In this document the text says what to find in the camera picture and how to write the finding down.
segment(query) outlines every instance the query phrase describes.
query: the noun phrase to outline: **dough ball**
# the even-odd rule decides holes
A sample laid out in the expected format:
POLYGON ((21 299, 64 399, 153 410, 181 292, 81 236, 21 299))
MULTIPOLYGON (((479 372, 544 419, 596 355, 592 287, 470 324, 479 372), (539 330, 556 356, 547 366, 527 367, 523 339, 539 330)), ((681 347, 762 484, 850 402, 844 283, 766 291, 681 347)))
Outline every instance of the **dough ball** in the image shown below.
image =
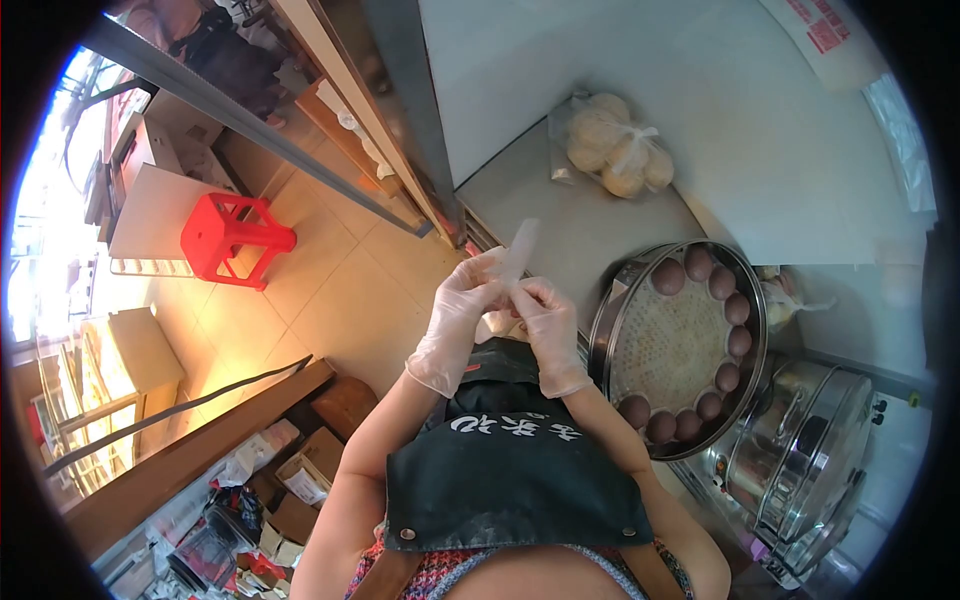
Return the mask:
POLYGON ((684 268, 673 258, 664 258, 650 274, 650 282, 658 294, 676 296, 684 288, 684 268))
POLYGON ((689 442, 700 433, 700 418, 692 408, 684 408, 677 413, 677 433, 674 434, 681 442, 689 442))
POLYGON ((717 369, 717 374, 713 377, 713 383, 717 389, 723 392, 732 392, 740 383, 740 368, 734 363, 724 363, 717 369))
POLYGON ((630 109, 627 108, 627 103, 621 100, 619 96, 614 96, 613 94, 594 94, 590 96, 590 105, 608 110, 610 114, 622 123, 630 122, 630 109))
POLYGON ((631 134, 625 135, 618 141, 607 156, 607 164, 611 167, 620 166, 620 173, 640 172, 648 160, 650 160, 650 149, 642 141, 634 142, 631 134))
POLYGON ((643 167, 647 185, 656 188, 666 187, 673 180, 673 158, 663 150, 650 151, 650 159, 643 167))
POLYGON ((643 171, 630 171, 625 169, 621 173, 616 174, 613 172, 611 166, 607 165, 603 168, 600 179, 603 181, 603 186, 607 188, 608 192, 620 198, 632 198, 643 189, 643 171))
POLYGON ((743 356, 750 351, 750 344, 754 342, 750 331, 743 325, 738 325, 731 329, 730 337, 727 339, 727 352, 731 356, 743 356))
POLYGON ((660 411, 647 423, 647 439, 651 444, 669 442, 677 431, 677 419, 669 411, 660 411))
POLYGON ((587 107, 570 119, 570 139, 607 153, 623 137, 623 127, 609 110, 587 107))
POLYGON ((684 268, 691 281, 703 283, 713 273, 713 259, 703 246, 691 246, 684 254, 684 268))
POLYGON ((707 392, 697 400, 697 416, 702 420, 714 420, 723 408, 723 400, 714 392, 707 392))
POLYGON ((731 325, 743 325, 750 317, 750 301, 739 292, 733 292, 723 305, 723 316, 731 325))
POLYGON ((607 164, 606 153, 590 148, 590 146, 584 146, 572 139, 566 145, 566 157, 570 159, 573 166, 584 173, 594 173, 607 164))
POLYGON ((736 291, 736 276, 727 267, 717 265, 710 274, 707 286, 714 300, 726 300, 736 291))
POLYGON ((639 394, 627 396, 620 400, 620 405, 616 410, 634 429, 643 427, 650 420, 650 402, 639 394))

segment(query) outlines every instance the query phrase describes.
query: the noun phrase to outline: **pink item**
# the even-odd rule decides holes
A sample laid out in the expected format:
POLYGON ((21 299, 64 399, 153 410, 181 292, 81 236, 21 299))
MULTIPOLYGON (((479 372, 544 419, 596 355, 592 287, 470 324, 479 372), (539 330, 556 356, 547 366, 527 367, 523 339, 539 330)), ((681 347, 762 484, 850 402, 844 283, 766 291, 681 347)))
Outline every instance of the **pink item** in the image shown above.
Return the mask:
POLYGON ((180 248, 194 275, 204 281, 243 285, 262 292, 267 284, 260 279, 270 261, 297 245, 297 234, 278 223, 264 198, 244 198, 232 194, 205 194, 197 201, 180 233, 180 248), (255 210, 266 225, 237 220, 244 206, 255 210), (238 277, 227 263, 235 256, 232 247, 252 244, 265 250, 246 278, 238 277), (232 276, 217 273, 223 264, 232 276))

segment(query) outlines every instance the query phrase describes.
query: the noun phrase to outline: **white wall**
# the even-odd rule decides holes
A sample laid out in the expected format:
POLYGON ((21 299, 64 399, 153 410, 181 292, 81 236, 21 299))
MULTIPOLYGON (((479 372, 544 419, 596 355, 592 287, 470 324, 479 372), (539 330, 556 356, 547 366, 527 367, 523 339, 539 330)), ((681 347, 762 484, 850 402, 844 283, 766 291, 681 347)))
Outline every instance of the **white wall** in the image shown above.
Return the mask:
POLYGON ((872 263, 922 237, 858 91, 827 93, 756 0, 421 0, 454 184, 576 83, 656 125, 710 237, 755 264, 872 263))
POLYGON ((830 310, 800 312, 804 346, 932 383, 924 362, 919 266, 791 267, 804 299, 837 298, 830 310))

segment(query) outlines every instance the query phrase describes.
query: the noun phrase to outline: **wire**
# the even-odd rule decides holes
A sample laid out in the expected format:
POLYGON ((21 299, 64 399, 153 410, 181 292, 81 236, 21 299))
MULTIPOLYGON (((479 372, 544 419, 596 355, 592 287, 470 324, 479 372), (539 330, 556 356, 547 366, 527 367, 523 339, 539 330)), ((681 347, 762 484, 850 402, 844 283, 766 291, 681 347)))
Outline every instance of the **wire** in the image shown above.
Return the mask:
POLYGON ((90 444, 87 444, 85 446, 79 447, 76 450, 73 450, 72 452, 67 452, 63 456, 59 457, 56 461, 54 461, 47 467, 43 468, 43 476, 51 477, 57 474, 57 472, 60 471, 61 469, 69 466, 71 463, 76 463, 80 459, 85 458, 90 454, 93 454, 97 450, 104 448, 110 444, 113 444, 117 440, 126 438, 127 436, 132 435, 137 431, 140 431, 141 429, 146 429, 147 427, 153 425, 154 423, 160 422, 168 417, 173 417, 176 413, 181 413, 185 410, 189 410, 191 408, 200 406, 201 404, 209 402, 210 400, 212 400, 217 396, 222 396, 227 392, 232 392, 237 388, 242 388, 245 385, 259 381, 264 377, 271 377, 273 375, 278 375, 288 369, 293 369, 294 367, 296 367, 294 372, 298 372, 304 367, 306 367, 306 364, 310 362, 311 358, 313 358, 313 354, 307 354, 296 363, 292 363, 290 365, 287 365, 286 367, 282 367, 280 369, 274 369, 273 371, 263 372, 259 375, 255 375, 253 377, 248 377, 247 379, 237 381, 236 383, 231 383, 228 386, 217 390, 216 392, 207 394, 206 396, 199 397, 196 400, 184 402, 183 404, 179 404, 177 406, 171 406, 170 408, 160 411, 155 415, 152 415, 144 420, 138 421, 133 425, 130 425, 129 427, 124 427, 123 429, 117 429, 113 433, 107 434, 106 436, 104 436, 103 438, 100 438, 99 440, 91 442, 90 444))

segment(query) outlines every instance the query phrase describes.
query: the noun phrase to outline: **plastic glove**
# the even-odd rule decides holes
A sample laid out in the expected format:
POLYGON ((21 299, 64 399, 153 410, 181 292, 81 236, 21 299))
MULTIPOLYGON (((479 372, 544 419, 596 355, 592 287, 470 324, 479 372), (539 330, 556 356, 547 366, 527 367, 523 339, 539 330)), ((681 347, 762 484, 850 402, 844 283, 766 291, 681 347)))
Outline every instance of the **plastic glove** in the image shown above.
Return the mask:
POLYGON ((510 293, 527 325, 546 397, 573 394, 593 383, 577 353, 577 309, 543 277, 523 279, 510 293))
POLYGON ((496 263, 500 247, 457 265, 437 288, 430 325, 407 359, 410 375, 439 394, 453 397, 464 376, 477 324, 501 299, 503 285, 485 271, 496 263))

